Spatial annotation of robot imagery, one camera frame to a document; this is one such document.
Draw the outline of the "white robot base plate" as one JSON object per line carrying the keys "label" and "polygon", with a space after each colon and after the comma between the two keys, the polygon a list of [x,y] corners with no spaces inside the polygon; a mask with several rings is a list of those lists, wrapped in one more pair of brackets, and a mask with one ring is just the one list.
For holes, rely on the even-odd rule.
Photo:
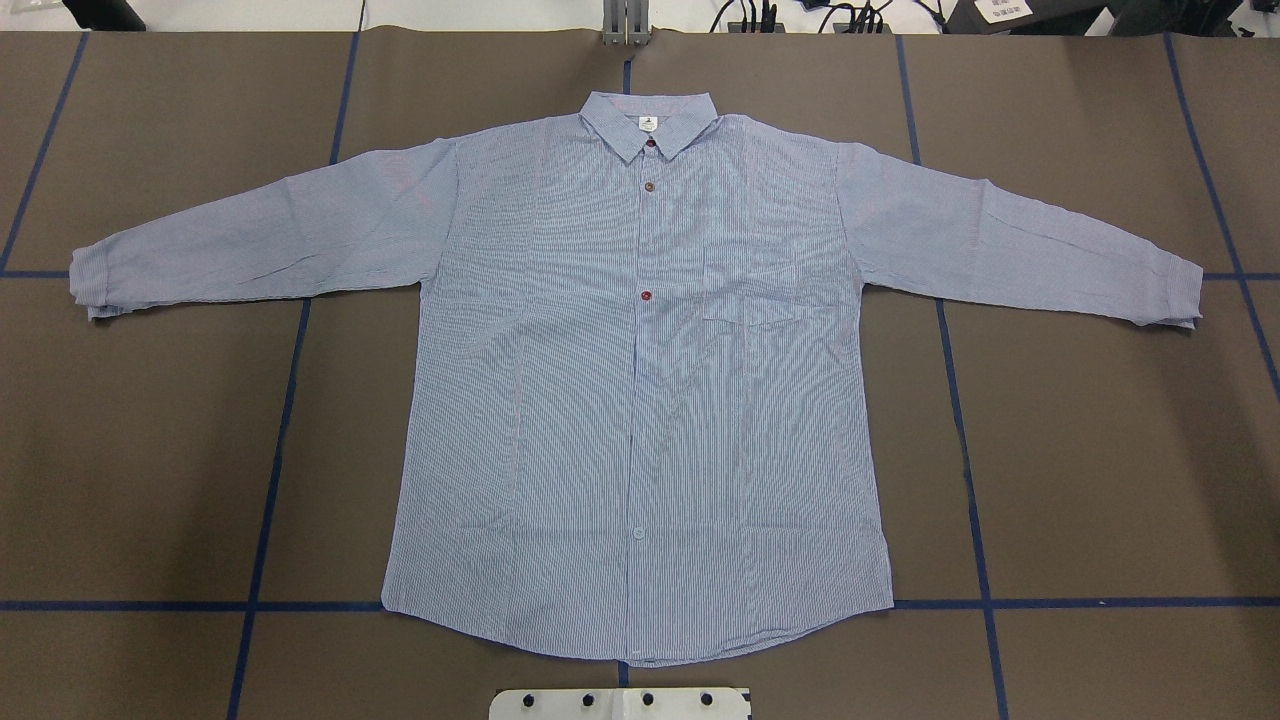
{"label": "white robot base plate", "polygon": [[509,689],[489,719],[754,719],[750,691],[732,687]]}

